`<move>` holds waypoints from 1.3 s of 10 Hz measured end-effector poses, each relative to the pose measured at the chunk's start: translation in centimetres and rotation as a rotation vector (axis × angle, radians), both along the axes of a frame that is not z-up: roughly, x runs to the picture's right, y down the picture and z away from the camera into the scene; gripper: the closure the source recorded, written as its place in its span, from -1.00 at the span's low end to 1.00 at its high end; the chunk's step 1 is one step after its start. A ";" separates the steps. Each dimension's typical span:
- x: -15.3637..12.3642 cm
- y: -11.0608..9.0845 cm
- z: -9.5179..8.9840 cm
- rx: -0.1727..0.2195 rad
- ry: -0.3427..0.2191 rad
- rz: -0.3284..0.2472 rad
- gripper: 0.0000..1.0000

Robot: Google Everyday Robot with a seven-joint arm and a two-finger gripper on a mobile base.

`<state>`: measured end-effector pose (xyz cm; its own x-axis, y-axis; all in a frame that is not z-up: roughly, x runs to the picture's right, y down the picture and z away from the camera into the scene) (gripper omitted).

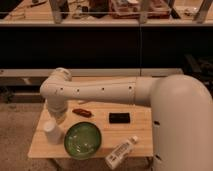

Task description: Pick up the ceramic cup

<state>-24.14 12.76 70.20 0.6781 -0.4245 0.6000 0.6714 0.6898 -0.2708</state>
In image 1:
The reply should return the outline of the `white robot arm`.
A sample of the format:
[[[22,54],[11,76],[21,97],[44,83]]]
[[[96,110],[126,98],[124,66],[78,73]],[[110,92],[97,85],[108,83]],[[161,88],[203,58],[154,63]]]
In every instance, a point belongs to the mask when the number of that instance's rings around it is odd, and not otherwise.
[[[188,75],[73,82],[55,69],[40,87],[52,115],[70,100],[148,106],[152,114],[153,171],[213,171],[213,97]]]

